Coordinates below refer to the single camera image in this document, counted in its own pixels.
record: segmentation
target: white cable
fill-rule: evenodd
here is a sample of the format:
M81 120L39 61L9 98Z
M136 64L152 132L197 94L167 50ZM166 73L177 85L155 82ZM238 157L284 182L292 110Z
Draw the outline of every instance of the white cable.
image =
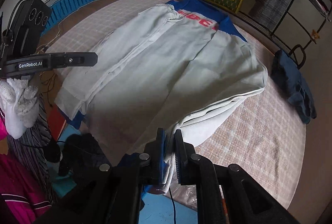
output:
M58 29L59 29L59 31L58 31L58 33L56 34L56 36L55 36L51 41L49 41L48 43L39 46L39 47L37 48L37 49L39 49L39 51L38 51L37 53L40 53L40 51L43 50L43 49L45 49L45 48L46 48L46 50L47 50L47 49L49 48L48 45L49 45L52 41L54 41L56 38L58 38L58 37L60 36L60 31L61 31L61 29L60 29L60 24L61 24L66 18L68 18L69 16L71 16L73 13L77 12L77 11L78 11L79 9L81 9L82 7L88 5L88 4L92 3L92 2L95 2L95 1L99 1L99 0L91 1L91 2L89 2L89 3L87 3L87 4L83 5L83 6L79 7L77 10L75 10L74 12L72 12L71 14L69 14L68 16L66 16L63 20L61 20L61 21L58 23Z

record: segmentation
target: camera lens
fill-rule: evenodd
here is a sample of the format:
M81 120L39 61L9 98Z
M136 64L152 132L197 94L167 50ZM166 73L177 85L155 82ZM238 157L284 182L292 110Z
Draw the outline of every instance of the camera lens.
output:
M39 12L35 21L36 25L39 25L42 19L43 19L43 12Z
M42 25L42 26L45 26L46 23L47 23L47 20L48 20L48 19L49 19L49 18L48 18L47 16L45 16L41 25Z
M34 19L34 17L36 16L37 10L36 8L32 9L32 11L30 12L29 15L29 20L31 21L32 19Z

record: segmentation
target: brown floor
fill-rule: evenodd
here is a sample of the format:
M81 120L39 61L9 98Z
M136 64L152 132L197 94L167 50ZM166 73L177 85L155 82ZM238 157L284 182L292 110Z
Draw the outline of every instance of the brown floor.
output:
M59 37L51 42L51 44L53 44L57 39L59 39L63 34L69 31L73 26L82 21L84 18L115 1L118 0L98 0L80 8L76 12L69 15L64 21L59 23L58 26L54 26L46 34L44 34L40 38L39 45L47 44L52 39L54 39L60 29ZM54 99L59 92L62 83L53 71L44 72L40 76L40 82L41 84L39 85L39 91L43 93L45 110L47 115L49 115L52 109L50 105L54 105Z

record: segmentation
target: white jacket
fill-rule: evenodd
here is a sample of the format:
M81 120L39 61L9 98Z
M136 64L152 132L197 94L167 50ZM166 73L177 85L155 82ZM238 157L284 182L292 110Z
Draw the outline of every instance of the white jacket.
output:
M149 8L119 27L91 50L98 63L72 69L55 100L70 119L87 113L113 165L166 129L165 191L175 130L198 146L267 81L266 67L229 18L187 1Z

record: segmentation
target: blue mat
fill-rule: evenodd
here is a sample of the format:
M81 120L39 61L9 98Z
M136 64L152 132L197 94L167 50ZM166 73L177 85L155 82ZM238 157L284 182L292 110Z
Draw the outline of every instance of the blue mat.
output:
M145 207L139 214L139 224L173 224L174 210L172 200L163 195L147 193L143 198ZM197 212L175 202L176 222L197 224Z

